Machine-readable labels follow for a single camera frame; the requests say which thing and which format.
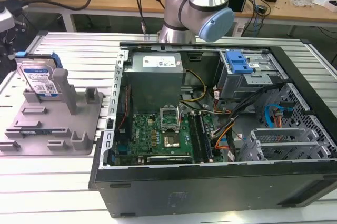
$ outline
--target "floor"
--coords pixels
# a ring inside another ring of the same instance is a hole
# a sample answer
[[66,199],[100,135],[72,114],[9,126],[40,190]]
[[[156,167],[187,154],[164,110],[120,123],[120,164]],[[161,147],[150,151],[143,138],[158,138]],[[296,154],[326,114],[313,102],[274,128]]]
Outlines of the floor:
[[[32,22],[32,25],[29,27],[28,36],[21,42],[22,46],[29,45],[37,30],[65,31],[59,14],[28,13],[27,17]],[[138,17],[75,15],[74,19],[78,32],[142,32]],[[145,18],[145,21],[147,22],[147,32],[150,34],[156,34],[163,25],[163,19],[161,18]],[[228,36],[232,34],[232,29],[228,32]],[[266,24],[260,30],[258,37],[291,38],[287,35],[288,29],[289,26],[286,25]],[[329,28],[328,30],[331,32],[325,33],[335,39],[325,36],[316,27],[301,26],[295,30],[293,38],[308,39],[331,62],[337,54],[337,28]],[[244,36],[254,37],[255,34],[246,32]],[[337,60],[334,60],[333,65],[337,67]]]

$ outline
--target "ram slot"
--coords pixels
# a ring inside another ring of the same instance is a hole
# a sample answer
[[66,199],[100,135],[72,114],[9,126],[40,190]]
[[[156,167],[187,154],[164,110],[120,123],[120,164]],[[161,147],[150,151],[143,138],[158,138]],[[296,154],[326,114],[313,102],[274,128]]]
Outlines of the ram slot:
[[207,153],[207,161],[209,161],[209,159],[212,157],[211,144],[210,144],[209,138],[207,136],[207,132],[206,132],[203,117],[201,115],[198,115],[197,117],[199,118],[197,120],[197,122],[200,124],[198,126],[198,128],[201,128],[201,130],[202,130],[201,138],[203,140],[203,144],[205,145],[205,151]]
[[190,139],[193,148],[193,156],[195,162],[207,162],[206,148],[202,139],[202,129],[197,119],[189,115]]

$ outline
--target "desk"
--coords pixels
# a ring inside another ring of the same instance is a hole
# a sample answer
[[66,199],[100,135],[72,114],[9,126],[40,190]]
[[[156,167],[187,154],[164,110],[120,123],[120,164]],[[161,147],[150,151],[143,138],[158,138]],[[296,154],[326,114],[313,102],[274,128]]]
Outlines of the desk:
[[[86,0],[54,0],[71,6],[82,6]],[[156,0],[142,0],[143,14],[145,17],[164,18],[164,9]],[[315,5],[314,7],[295,7],[290,0],[278,0],[270,3],[272,11],[265,19],[265,23],[298,25],[298,26],[321,26],[337,27],[337,14],[326,8]],[[47,4],[35,4],[27,8],[31,12],[60,13],[63,16],[66,30],[75,32],[72,14],[88,15],[116,15],[116,16],[139,16],[136,0],[91,0],[87,9],[82,11],[69,11]],[[253,14],[252,5],[247,2],[243,12],[235,13],[235,29],[233,36],[241,36],[245,24]]]
[[[37,36],[29,53],[55,51],[68,69],[68,81],[77,91],[97,87],[104,99],[96,139],[106,124],[108,102],[120,41],[156,41],[156,35],[54,33]],[[337,115],[336,70],[299,39],[224,37],[221,44],[281,46],[316,92]],[[24,97],[25,83],[12,72],[0,84],[0,139],[14,119]],[[88,156],[0,157],[0,223],[336,223],[337,190],[305,208],[199,213],[112,219],[98,191],[89,191],[93,162]]]

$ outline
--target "blue plastic tab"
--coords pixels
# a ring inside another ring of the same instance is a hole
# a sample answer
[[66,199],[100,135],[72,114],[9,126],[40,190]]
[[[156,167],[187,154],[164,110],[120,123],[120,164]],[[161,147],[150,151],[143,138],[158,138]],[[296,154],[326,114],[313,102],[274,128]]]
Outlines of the blue plastic tab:
[[61,63],[60,57],[59,57],[55,52],[53,52],[53,53],[51,54],[51,57],[52,57],[53,59],[55,59],[56,67],[62,69],[62,68],[63,68],[63,65],[62,65],[62,63]]
[[15,57],[26,57],[27,52],[17,52],[15,53]]
[[206,42],[215,42],[223,37],[232,27],[234,12],[224,8],[212,15],[199,30],[199,37]]
[[239,50],[226,52],[226,58],[230,65],[232,73],[252,73],[253,69],[249,67],[247,58]]

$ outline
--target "empty cpu socket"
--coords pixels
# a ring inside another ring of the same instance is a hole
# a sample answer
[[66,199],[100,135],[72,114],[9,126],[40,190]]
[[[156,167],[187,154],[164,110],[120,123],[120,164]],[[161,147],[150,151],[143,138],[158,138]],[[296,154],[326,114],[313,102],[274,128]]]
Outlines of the empty cpu socket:
[[179,134],[177,133],[163,133],[164,148],[179,148]]

